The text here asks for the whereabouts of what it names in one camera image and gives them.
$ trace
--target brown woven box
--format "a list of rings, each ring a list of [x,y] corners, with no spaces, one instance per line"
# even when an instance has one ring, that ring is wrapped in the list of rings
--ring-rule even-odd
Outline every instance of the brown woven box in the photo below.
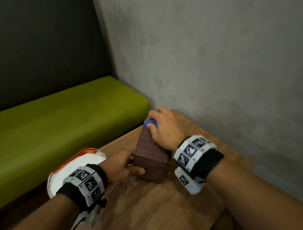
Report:
[[[171,162],[171,151],[165,150],[152,139],[149,129],[143,125],[133,155],[133,166],[145,169],[142,179],[160,183]]]

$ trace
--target black backrest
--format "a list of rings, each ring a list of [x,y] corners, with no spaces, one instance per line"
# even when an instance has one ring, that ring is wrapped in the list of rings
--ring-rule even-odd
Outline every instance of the black backrest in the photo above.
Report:
[[[111,73],[93,0],[0,1],[0,111]]]

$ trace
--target person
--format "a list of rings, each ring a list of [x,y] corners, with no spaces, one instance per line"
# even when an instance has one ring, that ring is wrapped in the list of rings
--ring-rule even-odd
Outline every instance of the person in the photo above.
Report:
[[[153,140],[167,150],[175,151],[187,137],[182,123],[163,106],[150,111],[150,119],[158,123],[158,128],[148,124]],[[127,165],[131,155],[124,151],[99,164],[107,175],[108,183],[145,173],[143,168]],[[206,180],[245,229],[303,229],[301,201],[226,158],[219,161]],[[15,230],[69,230],[79,212],[75,202],[63,194],[57,194],[16,226]]]

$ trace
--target person's left arm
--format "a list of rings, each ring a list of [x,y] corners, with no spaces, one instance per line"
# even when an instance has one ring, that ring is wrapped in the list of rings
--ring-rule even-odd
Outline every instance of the person's left arm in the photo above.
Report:
[[[144,174],[140,167],[128,166],[133,152],[123,151],[99,164],[107,175],[107,183]],[[62,194],[55,195],[23,220],[14,230],[70,230],[80,213],[76,203]]]

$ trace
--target blue cloth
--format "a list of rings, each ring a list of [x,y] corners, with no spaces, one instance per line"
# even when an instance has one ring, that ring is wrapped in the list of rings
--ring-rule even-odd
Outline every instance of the blue cloth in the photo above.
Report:
[[[158,124],[157,124],[157,122],[156,122],[156,120],[155,119],[151,119],[151,120],[145,120],[144,121],[144,125],[147,127],[147,124],[148,123],[152,123],[152,124],[154,124],[155,126],[156,126],[156,128],[158,128]]]

